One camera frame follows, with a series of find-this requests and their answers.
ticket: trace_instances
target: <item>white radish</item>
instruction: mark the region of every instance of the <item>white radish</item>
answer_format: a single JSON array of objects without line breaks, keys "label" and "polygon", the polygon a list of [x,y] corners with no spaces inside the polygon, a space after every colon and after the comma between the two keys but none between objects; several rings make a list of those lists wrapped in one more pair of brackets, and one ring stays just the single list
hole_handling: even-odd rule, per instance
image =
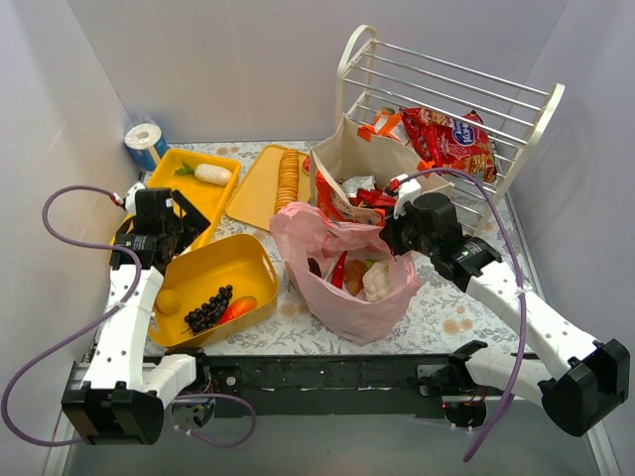
[{"label": "white radish", "polygon": [[231,172],[225,167],[199,164],[196,166],[194,176],[200,181],[206,181],[216,185],[227,185],[229,179],[231,179]]}]

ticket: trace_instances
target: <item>yellow tray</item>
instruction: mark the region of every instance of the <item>yellow tray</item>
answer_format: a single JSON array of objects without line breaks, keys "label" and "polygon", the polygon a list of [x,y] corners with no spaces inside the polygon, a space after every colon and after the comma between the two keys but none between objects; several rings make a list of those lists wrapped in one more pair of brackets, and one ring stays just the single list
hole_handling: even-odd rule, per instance
[{"label": "yellow tray", "polygon": [[[194,168],[199,164],[225,167],[231,172],[231,178],[227,185],[214,185],[200,181],[195,176],[175,176],[175,171],[183,166],[183,162]],[[209,220],[209,227],[191,244],[191,248],[195,250],[211,241],[222,217],[223,208],[236,188],[239,177],[240,163],[238,161],[180,149],[169,149],[148,180],[148,187],[167,186],[178,189]],[[176,204],[175,212],[179,213],[179,207]]]},{"label": "yellow tray", "polygon": [[[286,147],[266,146],[247,176],[231,197],[225,213],[230,218],[269,231],[269,219],[274,215],[276,191],[278,190],[278,164]],[[302,171],[302,162],[309,154],[300,152],[298,201],[311,198],[309,175]]]},{"label": "yellow tray", "polygon": [[[218,288],[232,285],[234,302],[253,296],[257,307],[240,317],[197,335],[189,331],[184,318]],[[163,314],[155,307],[156,329],[152,340],[164,347],[199,347],[218,342],[270,316],[278,305],[278,276],[267,252],[252,235],[232,235],[176,258],[166,271],[161,291],[177,293],[180,309]]]}]

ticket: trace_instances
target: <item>white rack frame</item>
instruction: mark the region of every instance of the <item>white rack frame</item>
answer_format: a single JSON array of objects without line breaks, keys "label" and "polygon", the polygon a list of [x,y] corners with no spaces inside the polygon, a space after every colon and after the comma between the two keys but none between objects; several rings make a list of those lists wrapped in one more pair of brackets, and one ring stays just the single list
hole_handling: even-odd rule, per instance
[{"label": "white rack frame", "polygon": [[[353,48],[355,47],[355,44],[357,43],[357,41],[363,35],[368,35],[369,38],[354,53]],[[509,97],[503,94],[499,94],[497,92],[490,90],[487,87],[475,86],[464,81],[453,79],[448,76],[430,72],[412,64],[390,59],[388,56],[385,56],[383,54],[377,55],[376,54],[377,47],[381,47],[382,51],[383,50],[387,52],[396,51],[402,54],[406,54],[410,57],[415,57],[419,60],[432,61],[438,64],[442,64],[444,66],[448,66],[451,70],[459,70],[459,71],[467,72],[467,73],[479,76],[481,78],[484,78],[481,80],[491,81],[491,82],[488,82],[488,84],[502,83],[507,86],[511,86],[514,89],[517,89],[517,93],[516,93],[517,97],[518,97],[518,94],[521,92],[529,93],[533,97],[538,97],[539,99],[541,99],[542,103],[540,105],[534,105],[529,102],[523,102],[518,100],[517,97]],[[365,65],[360,64],[362,59],[365,59]],[[430,87],[426,87],[420,84],[416,84],[414,82],[401,79],[398,75],[393,75],[392,70],[390,74],[374,70],[373,64],[376,60],[381,61],[382,63],[385,63],[385,64],[389,64],[390,66],[394,66],[396,70],[406,69],[409,71],[419,73],[423,76],[432,77],[434,79],[441,80],[443,82],[452,84],[454,86],[462,87],[463,89],[466,89],[469,91],[477,92],[485,96],[499,99],[501,101],[509,103],[510,109],[513,109],[516,106],[518,108],[534,111],[535,112],[534,118],[531,121],[527,121],[512,115],[511,111],[501,112],[489,107],[478,105],[476,103],[473,103],[465,99],[461,99],[459,97],[445,94],[441,91],[434,90]],[[348,77],[350,72],[353,71],[354,69],[358,69],[366,73],[365,82],[356,81]],[[486,114],[499,117],[503,119],[503,123],[499,129],[496,129],[493,127],[489,127],[487,125],[470,121],[459,115],[439,109],[425,102],[422,102],[418,99],[410,97],[410,95],[400,94],[400,93],[391,91],[390,89],[386,89],[385,87],[379,87],[379,86],[373,85],[371,84],[373,76],[381,77],[391,82],[396,82],[403,86],[407,86],[411,88],[413,91],[417,91],[418,93],[424,92],[427,94],[431,94],[436,97],[440,97],[442,99],[446,99],[451,102],[454,102],[456,104],[467,106],[468,108],[474,109],[477,112],[484,112]],[[335,86],[335,129],[337,128],[337,125],[339,124],[339,121],[341,120],[341,114],[343,111],[342,103],[343,103],[343,91],[344,91],[345,83],[363,88],[362,93],[359,95],[359,97],[353,103],[353,105],[348,109],[348,112],[346,112],[346,115],[350,119],[352,119],[353,121],[359,124],[368,124],[369,123],[369,121],[367,120],[368,113],[369,112],[373,113],[373,117],[374,117],[374,114],[376,113],[374,109],[368,107],[369,100],[371,98],[379,100],[379,101],[383,101],[386,104],[394,105],[394,106],[405,106],[405,107],[412,107],[413,105],[422,106],[422,107],[431,109],[433,111],[437,111],[446,116],[452,117],[454,119],[457,119],[459,121],[465,122],[473,127],[477,127],[488,134],[490,141],[494,145],[498,143],[502,146],[506,146],[507,148],[509,148],[508,150],[510,151],[515,151],[511,154],[513,155],[511,159],[504,157],[498,152],[494,154],[494,159],[496,161],[496,165],[499,171],[499,174],[497,174],[498,175],[497,180],[495,183],[484,183],[483,186],[485,187],[487,191],[489,191],[492,194],[492,198],[495,204],[498,204],[498,202],[503,198],[503,196],[509,189],[510,185],[512,184],[512,182],[514,181],[518,173],[522,170],[522,168],[525,166],[527,161],[534,155],[536,146],[538,145],[538,142],[540,141],[543,135],[543,132],[547,128],[547,125],[551,121],[552,116],[554,115],[554,112],[556,111],[558,104],[560,103],[560,100],[563,97],[563,93],[565,91],[565,86],[559,83],[554,85],[551,92],[541,91],[539,89],[535,89],[533,87],[529,87],[524,84],[519,84],[517,82],[503,79],[501,77],[487,74],[485,72],[477,71],[469,67],[461,66],[459,64],[454,64],[452,62],[449,62],[443,59],[437,59],[434,57],[430,57],[428,55],[414,52],[412,50],[408,50],[406,48],[402,48],[402,47],[391,45],[385,42],[381,42],[377,40],[377,31],[374,28],[369,27],[367,25],[362,25],[353,32],[350,39],[348,40],[348,43],[346,44],[344,53],[341,56],[341,60],[339,61],[339,66],[337,67],[337,79],[336,79],[336,86]],[[361,121],[353,117],[356,111],[362,112]],[[505,124],[508,121],[519,124],[520,126],[526,128],[526,132],[522,138],[516,137],[513,134],[503,132],[502,129],[504,128]],[[467,195],[473,198],[484,200],[484,198],[478,193],[478,190],[475,189],[473,183],[461,178],[457,179],[454,183],[455,183],[455,188],[457,190],[460,190],[461,192],[466,193]],[[462,209],[467,213],[472,213],[476,215],[477,224],[475,227],[466,223],[463,223],[463,226],[470,233],[473,233],[474,235],[480,234],[483,231],[485,223],[491,216],[491,211],[489,209],[483,209],[483,212],[480,212],[478,210],[474,210],[468,206],[465,206],[462,203],[458,203],[456,200],[454,201],[454,204],[459,209]]]}]

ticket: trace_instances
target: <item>gray floor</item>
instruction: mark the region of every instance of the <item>gray floor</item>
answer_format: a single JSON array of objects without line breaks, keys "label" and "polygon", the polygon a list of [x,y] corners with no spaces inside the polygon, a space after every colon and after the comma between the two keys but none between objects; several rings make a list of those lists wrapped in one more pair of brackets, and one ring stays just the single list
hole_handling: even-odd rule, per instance
[{"label": "gray floor", "polygon": [[[229,440],[247,425],[246,418],[218,420],[207,431]],[[247,443],[221,450],[175,433],[166,422],[154,446],[78,445],[64,475],[599,474],[586,438],[568,436],[525,402],[514,404],[465,464],[469,442],[463,431],[412,423],[408,416],[266,416]]]}]

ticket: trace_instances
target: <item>grape bunch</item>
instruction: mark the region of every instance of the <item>grape bunch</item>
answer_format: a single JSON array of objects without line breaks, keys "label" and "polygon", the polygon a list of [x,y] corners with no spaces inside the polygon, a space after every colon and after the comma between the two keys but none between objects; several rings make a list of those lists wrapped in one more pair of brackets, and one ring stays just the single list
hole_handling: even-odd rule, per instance
[{"label": "grape bunch", "polygon": [[188,312],[184,321],[194,334],[212,328],[225,314],[232,296],[233,287],[231,285],[220,288],[218,294],[211,297],[209,302],[204,302],[200,307]]}]

